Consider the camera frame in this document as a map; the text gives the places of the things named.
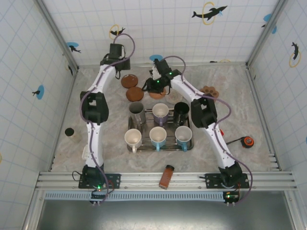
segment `black mug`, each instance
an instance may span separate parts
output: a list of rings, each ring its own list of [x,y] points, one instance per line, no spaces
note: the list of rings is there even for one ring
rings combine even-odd
[[[174,122],[179,123],[180,126],[184,125],[189,116],[189,106],[184,102],[178,102],[174,107]]]

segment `floor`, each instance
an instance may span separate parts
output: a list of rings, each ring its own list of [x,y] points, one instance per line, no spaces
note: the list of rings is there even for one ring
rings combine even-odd
[[[252,192],[240,205],[212,201],[47,200],[38,230],[290,230],[282,192]]]
[[[122,71],[122,76],[135,74],[139,78],[138,86],[142,87],[145,80],[150,77],[148,72],[150,69],[150,67],[133,67],[131,70]],[[81,156],[87,144],[87,129],[78,113],[80,92],[86,91],[91,86],[98,71],[98,68],[79,70],[56,148],[53,172],[81,171],[85,165]],[[214,86],[219,92],[219,98],[232,106],[231,116],[220,124],[226,142],[242,136],[254,138],[255,145],[250,149],[243,148],[239,142],[229,145],[231,153],[245,162],[252,171],[270,170],[269,149],[243,66],[188,66],[185,77],[198,89],[205,85]],[[209,141],[193,124],[194,148],[190,151],[130,153],[124,141],[124,134],[128,129],[130,105],[126,91],[119,80],[113,79],[105,93],[109,107],[109,118],[102,138],[106,172],[162,172],[167,164],[173,165],[177,172],[218,171],[217,160]],[[148,93],[145,93],[142,103],[145,108],[152,108],[156,103],[165,103],[170,108],[174,106],[166,102],[165,98],[154,100]],[[215,104],[218,119],[224,117],[228,113],[227,107],[220,102]],[[68,127],[74,128],[82,136],[78,144],[65,136],[64,130]]]

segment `yellow ring sticker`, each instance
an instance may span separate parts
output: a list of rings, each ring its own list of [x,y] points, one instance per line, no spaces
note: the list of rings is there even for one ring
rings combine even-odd
[[[299,53],[299,60],[298,60],[298,62],[293,66],[293,65],[291,65],[291,60],[292,60],[292,57],[294,56],[294,53],[290,56],[290,59],[289,59],[289,66],[291,67],[291,68],[294,68],[294,67],[296,67],[299,63],[300,63],[300,61],[301,61],[301,59],[302,59],[302,54],[301,54],[301,52],[298,52]]]
[[[65,60],[65,69],[66,69],[66,71],[69,70],[69,68],[68,68],[68,61],[67,60]]]
[[[210,1],[209,1],[209,2],[206,2],[206,3],[204,4],[204,6],[203,6],[203,8],[202,8],[202,15],[201,15],[202,23],[204,23],[204,25],[211,25],[211,24],[214,22],[214,20],[215,20],[215,16],[214,16],[212,22],[206,23],[206,22],[204,21],[203,12],[204,12],[204,10],[205,10],[205,7],[206,7],[208,4],[211,4],[212,6],[214,6],[213,2],[210,2]]]
[[[116,34],[116,36],[119,34],[119,25],[117,25],[117,24],[113,25],[113,26],[111,27],[110,31],[109,31],[109,38],[111,38],[112,40],[114,40],[114,38],[111,37],[111,31],[112,31],[112,29],[113,29],[115,26],[117,27],[117,34]]]

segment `white tiled wall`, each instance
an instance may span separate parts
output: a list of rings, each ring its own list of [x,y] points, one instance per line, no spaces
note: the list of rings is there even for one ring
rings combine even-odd
[[[148,63],[151,55],[178,55],[187,62],[228,59],[247,61],[277,0],[213,0],[227,6],[211,25],[202,18],[204,0],[44,0],[79,65],[98,65],[109,52],[109,30],[124,27],[136,42],[132,63]],[[207,4],[204,13],[213,6]],[[131,42],[120,39],[131,51]]]
[[[307,213],[307,1],[290,1],[277,28],[257,58],[255,81],[278,159],[294,172]],[[292,42],[302,56],[294,68]]]
[[[0,1],[0,229],[20,229],[72,76],[33,0]],[[41,100],[32,95],[43,84]]]

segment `brown jar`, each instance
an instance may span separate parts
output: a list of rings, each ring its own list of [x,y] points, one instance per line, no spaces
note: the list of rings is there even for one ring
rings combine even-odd
[[[159,183],[159,187],[163,188],[163,189],[167,189],[169,182],[171,181],[173,172],[174,172],[175,168],[171,165],[167,165],[164,173],[161,177],[160,183]]]

